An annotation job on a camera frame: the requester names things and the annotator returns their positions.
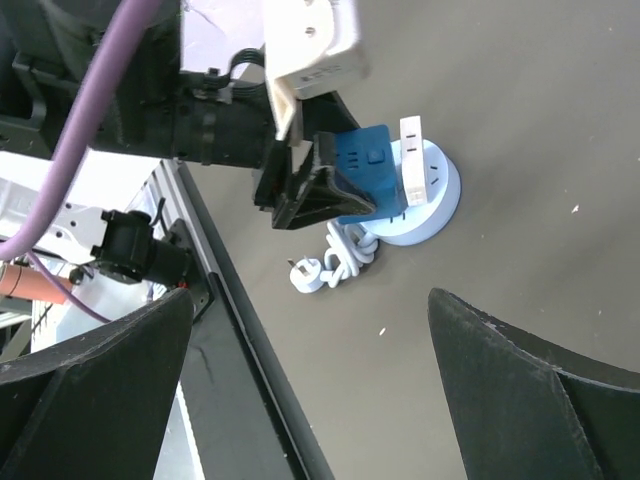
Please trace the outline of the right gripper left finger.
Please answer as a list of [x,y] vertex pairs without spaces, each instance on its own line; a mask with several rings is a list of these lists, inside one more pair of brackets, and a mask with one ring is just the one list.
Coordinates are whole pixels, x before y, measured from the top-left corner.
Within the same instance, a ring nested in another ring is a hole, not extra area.
[[2,478],[152,478],[192,321],[177,289],[2,363]]

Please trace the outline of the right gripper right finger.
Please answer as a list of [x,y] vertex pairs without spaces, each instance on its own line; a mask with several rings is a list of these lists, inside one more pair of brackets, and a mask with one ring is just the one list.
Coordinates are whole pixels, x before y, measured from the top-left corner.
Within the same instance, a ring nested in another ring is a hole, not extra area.
[[639,375],[434,288],[428,322],[470,479],[636,479]]

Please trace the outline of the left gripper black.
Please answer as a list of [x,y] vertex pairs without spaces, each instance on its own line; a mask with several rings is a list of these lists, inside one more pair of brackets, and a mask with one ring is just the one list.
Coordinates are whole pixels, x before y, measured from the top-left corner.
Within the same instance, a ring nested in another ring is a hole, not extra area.
[[274,229],[299,230],[375,211],[372,198],[338,168],[333,133],[354,130],[358,123],[337,92],[297,103],[292,126],[304,140],[290,146],[275,141],[265,85],[242,81],[237,88],[216,88],[210,73],[182,74],[180,80],[171,156],[202,165],[257,169],[253,202],[261,211],[272,212]]

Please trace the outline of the blue cube plug adapter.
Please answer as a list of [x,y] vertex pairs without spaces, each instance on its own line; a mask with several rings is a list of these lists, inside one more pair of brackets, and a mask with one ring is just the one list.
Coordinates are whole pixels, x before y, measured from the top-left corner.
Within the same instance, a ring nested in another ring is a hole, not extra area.
[[375,205],[372,213],[338,218],[343,225],[395,217],[407,208],[387,125],[359,128],[335,136],[338,171]]

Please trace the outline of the light blue round power strip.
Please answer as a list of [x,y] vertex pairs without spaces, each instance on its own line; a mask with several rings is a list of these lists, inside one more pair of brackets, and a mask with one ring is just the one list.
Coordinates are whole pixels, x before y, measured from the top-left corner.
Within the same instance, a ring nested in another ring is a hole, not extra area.
[[449,223],[461,197],[459,172],[433,142],[423,141],[423,153],[427,201],[388,219],[345,225],[329,221],[325,235],[328,247],[323,256],[289,262],[289,280],[298,292],[310,294],[324,286],[334,288],[358,276],[372,263],[381,244],[417,245],[438,234]]

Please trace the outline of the white plug adapter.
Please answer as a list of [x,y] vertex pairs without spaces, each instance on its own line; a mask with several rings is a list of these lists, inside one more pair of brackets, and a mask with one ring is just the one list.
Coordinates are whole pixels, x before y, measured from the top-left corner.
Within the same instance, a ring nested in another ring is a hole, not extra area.
[[409,207],[427,202],[427,173],[421,117],[400,119],[400,158],[404,193]]

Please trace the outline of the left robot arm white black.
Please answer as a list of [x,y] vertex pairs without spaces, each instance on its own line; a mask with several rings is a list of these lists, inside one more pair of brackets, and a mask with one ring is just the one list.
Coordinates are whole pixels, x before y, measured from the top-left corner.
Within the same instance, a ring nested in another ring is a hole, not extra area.
[[5,1],[1,147],[75,172],[88,149],[249,169],[276,229],[375,210],[347,175],[340,97],[296,102],[276,124],[266,82],[181,66],[178,1]]

